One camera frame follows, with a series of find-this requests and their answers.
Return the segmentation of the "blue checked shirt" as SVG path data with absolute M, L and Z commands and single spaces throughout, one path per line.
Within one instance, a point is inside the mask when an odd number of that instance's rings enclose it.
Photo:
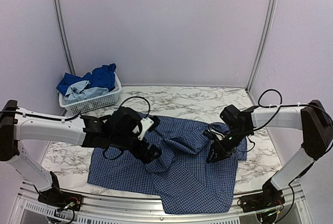
M 207 214 L 229 211 L 238 163 L 247 159 L 243 140 L 229 158 L 207 163 L 210 140 L 203 135 L 208 123 L 161 116 L 149 143 L 161 156 L 148 164 L 129 151 L 94 149 L 87 182 L 106 189 L 161 197 L 168 214 Z

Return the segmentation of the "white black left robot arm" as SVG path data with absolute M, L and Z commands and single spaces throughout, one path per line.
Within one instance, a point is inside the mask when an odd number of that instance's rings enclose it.
M 79 210 L 83 197 L 62 191 L 57 176 L 40 165 L 24 147 L 23 140 L 69 143 L 83 148 L 116 148 L 129 151 L 148 164 L 161 150 L 146 140 L 146 134 L 159 124 L 156 116 L 140 116 L 128 107 L 119 107 L 110 115 L 72 117 L 32 113 L 8 100 L 1 110 L 1 161 L 11 165 L 33 183 L 38 201 L 62 209 Z

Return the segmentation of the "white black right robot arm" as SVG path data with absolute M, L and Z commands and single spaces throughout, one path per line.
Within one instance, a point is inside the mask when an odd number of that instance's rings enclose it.
M 230 158 L 240 143 L 256 131 L 268 128 L 278 155 L 290 149 L 282 168 L 269 178 L 260 193 L 241 197 L 244 212 L 270 208 L 284 203 L 283 189 L 304 176 L 313 164 L 332 149 L 332 118 L 319 100 L 275 106 L 251 106 L 239 110 L 224 108 L 220 118 L 228 126 L 225 133 L 208 127 L 204 136 L 212 143 L 207 163 Z

